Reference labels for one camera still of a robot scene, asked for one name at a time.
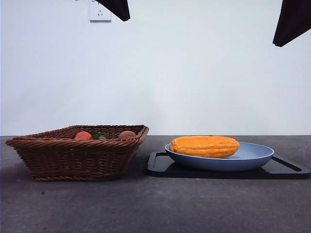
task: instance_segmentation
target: black tray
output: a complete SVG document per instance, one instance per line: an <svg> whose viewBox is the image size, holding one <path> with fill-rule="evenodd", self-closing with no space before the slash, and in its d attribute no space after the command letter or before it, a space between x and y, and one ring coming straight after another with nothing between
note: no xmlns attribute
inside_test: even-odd
<svg viewBox="0 0 311 233"><path fill-rule="evenodd" d="M280 156L274 155L264 166L250 171L223 172L197 170L182 166L166 152L153 152L148 161L147 174L155 177L208 179L309 179L310 170Z"/></svg>

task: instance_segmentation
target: orange vegetable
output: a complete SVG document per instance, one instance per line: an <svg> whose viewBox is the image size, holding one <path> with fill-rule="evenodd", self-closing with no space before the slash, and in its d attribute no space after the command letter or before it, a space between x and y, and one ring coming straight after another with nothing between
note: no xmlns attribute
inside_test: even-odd
<svg viewBox="0 0 311 233"><path fill-rule="evenodd" d="M176 153L209 158L225 158L240 148L232 137L183 136L172 141L170 150Z"/></svg>

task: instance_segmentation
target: green leaf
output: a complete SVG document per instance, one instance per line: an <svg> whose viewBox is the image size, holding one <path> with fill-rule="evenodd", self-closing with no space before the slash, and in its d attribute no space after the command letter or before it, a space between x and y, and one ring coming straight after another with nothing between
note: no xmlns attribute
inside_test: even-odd
<svg viewBox="0 0 311 233"><path fill-rule="evenodd" d="M98 139L106 140L106 137L104 135L100 135Z"/></svg>
<svg viewBox="0 0 311 233"><path fill-rule="evenodd" d="M89 134L92 135L93 139L98 139L100 137L99 133L94 131L89 132Z"/></svg>

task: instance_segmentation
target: blue plate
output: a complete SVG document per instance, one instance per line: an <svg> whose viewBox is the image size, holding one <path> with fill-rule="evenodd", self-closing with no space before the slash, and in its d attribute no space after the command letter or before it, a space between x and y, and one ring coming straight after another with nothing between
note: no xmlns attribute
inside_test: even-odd
<svg viewBox="0 0 311 233"><path fill-rule="evenodd" d="M274 150L248 142L239 142L240 148L233 155L219 158L205 158L179 154L170 151L170 145L165 146L168 155L177 163L192 168L213 171L247 171L265 165L274 155Z"/></svg>

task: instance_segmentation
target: plate rim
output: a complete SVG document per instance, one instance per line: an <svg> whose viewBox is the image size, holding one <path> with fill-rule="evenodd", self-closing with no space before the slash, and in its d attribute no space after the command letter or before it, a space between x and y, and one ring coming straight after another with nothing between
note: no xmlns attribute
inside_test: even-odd
<svg viewBox="0 0 311 233"><path fill-rule="evenodd" d="M207 159L207 160L221 160L221 161L245 161L245 160L256 160L256 159L263 159L263 158L268 158L270 156L273 156L275 154L274 149L264 146L264 145L260 145L260 144L256 144L256 143L250 143L250 142L239 142L239 143L243 143L243 144L251 144L251 145L256 145L256 146L261 146L261 147L266 147L268 149L271 150L271 153L269 153L269 155L265 155L262 157L257 157L257 158L249 158L249 159L228 159L228 158L209 158L209 157L199 157L199 156L193 156L193 155L186 155L186 154L180 154L180 153L176 153L174 151L169 150L169 145L171 145L171 143L167 144L164 146L164 149L169 152L169 153L173 153L176 155L181 155L181 156L185 156L185 157L189 157L189 158L199 158L199 159Z"/></svg>

